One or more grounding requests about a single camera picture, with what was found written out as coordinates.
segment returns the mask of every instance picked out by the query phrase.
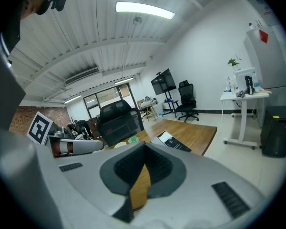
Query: black baseboard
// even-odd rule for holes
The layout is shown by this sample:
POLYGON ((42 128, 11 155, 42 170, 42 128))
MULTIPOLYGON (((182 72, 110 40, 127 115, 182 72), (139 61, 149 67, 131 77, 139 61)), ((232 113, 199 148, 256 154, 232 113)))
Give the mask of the black baseboard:
MULTIPOLYGON (((222 110, 221 109, 194 109, 199 113, 205 113, 205 114, 221 114, 222 110)), ((253 109, 247 109, 247 113, 250 114, 252 113, 253 109)), ((242 111, 240 109, 224 109, 224 114, 232 114, 232 113, 237 113, 240 114, 242 111)))

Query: white ceiling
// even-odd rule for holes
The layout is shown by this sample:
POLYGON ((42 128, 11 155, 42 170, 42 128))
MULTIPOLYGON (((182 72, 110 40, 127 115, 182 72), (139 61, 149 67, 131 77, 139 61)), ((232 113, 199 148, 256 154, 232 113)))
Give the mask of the white ceiling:
POLYGON ((65 100, 110 81, 135 76, 181 25, 210 1, 67 0, 61 12, 48 9, 41 16, 33 14, 21 21, 21 41, 9 56, 12 70, 26 98, 34 100, 65 100), (168 20, 117 13, 118 1, 154 5, 175 16, 168 20), (137 16, 143 21, 134 26, 137 16), (100 73, 89 81, 64 85, 66 79, 93 67, 100 73))

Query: green cup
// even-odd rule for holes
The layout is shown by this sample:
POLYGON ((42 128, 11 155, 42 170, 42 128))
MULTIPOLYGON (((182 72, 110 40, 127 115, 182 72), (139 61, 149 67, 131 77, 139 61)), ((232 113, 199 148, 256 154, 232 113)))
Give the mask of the green cup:
POLYGON ((132 136, 131 138, 128 139, 128 143, 134 143, 138 141, 139 141, 139 138, 137 136, 132 136))

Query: chair base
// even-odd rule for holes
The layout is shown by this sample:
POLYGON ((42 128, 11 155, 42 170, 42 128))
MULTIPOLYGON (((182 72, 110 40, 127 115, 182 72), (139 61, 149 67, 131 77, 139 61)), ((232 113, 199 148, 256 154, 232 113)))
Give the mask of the chair base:
POLYGON ((178 120, 180 120, 180 118, 186 117, 185 120, 184 120, 184 122, 186 122, 189 117, 193 117, 193 118, 195 118, 197 121, 199 121, 199 118, 198 118, 197 116, 194 116, 194 115, 199 115, 199 113, 198 113, 198 112, 185 113, 184 115, 180 116, 180 117, 178 118, 178 120))

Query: water bottle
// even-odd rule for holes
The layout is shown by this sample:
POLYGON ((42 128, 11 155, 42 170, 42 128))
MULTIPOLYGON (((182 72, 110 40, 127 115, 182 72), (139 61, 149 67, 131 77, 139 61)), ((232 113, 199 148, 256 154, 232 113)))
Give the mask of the water bottle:
POLYGON ((253 81, 253 87, 259 87, 259 83, 258 83, 258 79, 257 79, 257 75, 255 71, 253 71, 253 74, 252 74, 252 81, 253 81))

